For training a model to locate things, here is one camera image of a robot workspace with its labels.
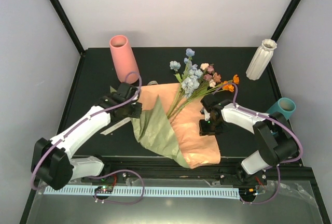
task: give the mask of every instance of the peach paper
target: peach paper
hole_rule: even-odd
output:
[[[170,108],[178,91],[179,83],[143,86],[139,102],[142,110],[154,107],[159,95],[165,112]],[[171,122],[171,126],[178,140],[179,148],[191,169],[202,165],[220,163],[220,151],[215,136],[199,135],[199,120],[204,117],[200,114],[201,99],[188,104]]]

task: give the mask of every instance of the white perforated rail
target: white perforated rail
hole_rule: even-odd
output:
[[[66,185],[60,190],[51,187],[45,189],[44,194],[64,195],[94,195],[98,186]],[[116,186],[111,194],[98,193],[97,195],[112,195],[115,197],[139,197],[142,187]],[[187,187],[145,187],[145,197],[183,197],[183,198],[226,198],[239,199],[239,190],[235,188],[187,188]]]

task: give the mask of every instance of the black table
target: black table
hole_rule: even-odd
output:
[[[222,80],[232,79],[234,74],[240,77],[237,102],[247,108],[265,112],[279,97],[271,67],[264,71],[257,81],[249,80],[245,71],[256,51],[254,47],[246,48],[192,48],[196,55],[193,62],[197,64],[214,64],[215,70],[222,75]],[[133,48],[134,55],[142,76],[143,85],[156,80],[159,84],[177,82],[170,61],[183,64],[186,48]],[[68,128],[76,122],[99,97],[109,93],[109,87],[117,88],[117,79],[110,50],[108,48],[89,48],[80,62],[76,81],[68,108],[63,118],[63,127]],[[230,92],[218,94],[220,97],[232,97]],[[254,136],[235,125],[229,131],[217,137],[222,157],[247,157],[257,150]],[[158,157],[159,155],[144,149],[135,140],[132,125],[126,124],[113,135],[92,136],[77,152],[77,156],[101,155],[104,157]]]

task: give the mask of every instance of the ribbed white vase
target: ribbed white vase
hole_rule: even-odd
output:
[[[250,80],[257,80],[260,78],[266,66],[270,62],[275,49],[275,41],[271,39],[265,39],[262,41],[261,46],[257,48],[256,53],[246,71],[247,77]]]

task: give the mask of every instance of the teal cup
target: teal cup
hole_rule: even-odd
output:
[[[296,105],[294,101],[289,98],[280,98],[270,107],[269,110],[267,110],[267,113],[272,114],[278,111],[285,116],[286,120],[288,120],[295,111],[295,109]]]

